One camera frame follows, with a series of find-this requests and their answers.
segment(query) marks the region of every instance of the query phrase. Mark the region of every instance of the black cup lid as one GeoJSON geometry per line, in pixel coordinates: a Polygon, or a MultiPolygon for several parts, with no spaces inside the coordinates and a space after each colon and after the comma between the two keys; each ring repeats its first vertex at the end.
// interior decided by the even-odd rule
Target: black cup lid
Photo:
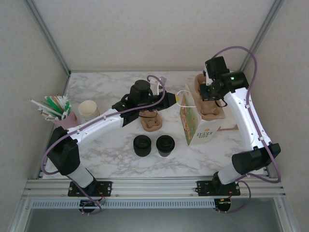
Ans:
{"type": "Polygon", "coordinates": [[[138,156],[147,156],[151,151],[151,140],[146,135],[138,135],[133,141],[133,147],[138,156]]]}
{"type": "Polygon", "coordinates": [[[175,147],[175,141],[169,135],[162,135],[156,141],[156,148],[164,153],[171,152],[175,147]]]}

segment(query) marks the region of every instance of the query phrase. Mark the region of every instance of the gray floor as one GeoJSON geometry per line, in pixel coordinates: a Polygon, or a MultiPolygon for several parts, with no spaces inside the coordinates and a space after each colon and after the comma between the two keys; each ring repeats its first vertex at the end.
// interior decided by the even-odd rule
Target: gray floor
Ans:
{"type": "MultiPolygon", "coordinates": [[[[236,208],[245,200],[233,200],[236,208]]],[[[78,210],[35,209],[27,232],[281,232],[272,199],[253,199],[237,213],[213,209],[109,209],[82,216],[78,210]]]]}

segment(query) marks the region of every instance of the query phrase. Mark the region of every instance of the white wall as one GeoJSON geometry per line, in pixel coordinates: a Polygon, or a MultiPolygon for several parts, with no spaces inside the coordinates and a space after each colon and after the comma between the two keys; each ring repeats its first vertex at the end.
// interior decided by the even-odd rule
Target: white wall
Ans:
{"type": "Polygon", "coordinates": [[[0,205],[5,231],[51,131],[29,102],[62,93],[66,78],[21,0],[0,2],[0,205]]]}
{"type": "MultiPolygon", "coordinates": [[[[309,1],[286,0],[257,54],[253,101],[301,231],[309,231],[309,1]]],[[[246,72],[252,76],[253,65],[246,72]]]]}
{"type": "MultiPolygon", "coordinates": [[[[250,47],[273,0],[35,2],[73,71],[196,71],[227,46],[250,47]]],[[[244,57],[225,53],[232,69],[244,57]]]]}

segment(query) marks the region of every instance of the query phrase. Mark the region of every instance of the white marble surface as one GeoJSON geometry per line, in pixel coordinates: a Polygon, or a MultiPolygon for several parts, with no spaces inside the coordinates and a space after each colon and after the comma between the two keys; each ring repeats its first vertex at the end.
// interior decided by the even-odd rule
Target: white marble surface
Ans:
{"type": "MultiPolygon", "coordinates": [[[[85,100],[94,100],[101,113],[108,110],[121,97],[129,93],[136,80],[146,79],[153,74],[167,78],[166,90],[177,93],[200,72],[103,72],[73,73],[67,94],[77,117],[78,105],[85,100]]],[[[239,131],[219,131],[209,142],[188,146],[179,116],[179,106],[160,111],[163,126],[155,132],[143,130],[140,119],[114,130],[88,144],[80,151],[81,163],[96,178],[103,177],[171,177],[213,175],[231,162],[231,156],[242,151],[239,131]],[[144,158],[133,150],[133,139],[145,134],[152,140],[152,151],[144,158]],[[168,134],[175,140],[175,149],[163,158],[159,155],[155,142],[161,135],[168,134]]],[[[56,168],[50,160],[46,170],[56,168]]],[[[44,175],[46,179],[63,178],[56,174],[44,175]]]]}

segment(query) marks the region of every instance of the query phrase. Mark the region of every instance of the paper cup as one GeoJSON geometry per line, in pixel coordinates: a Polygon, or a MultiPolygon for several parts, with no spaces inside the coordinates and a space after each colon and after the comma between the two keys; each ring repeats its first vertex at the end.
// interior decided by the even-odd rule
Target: paper cup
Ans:
{"type": "Polygon", "coordinates": [[[100,115],[97,104],[92,100],[82,102],[78,107],[78,112],[87,122],[100,115]]]}

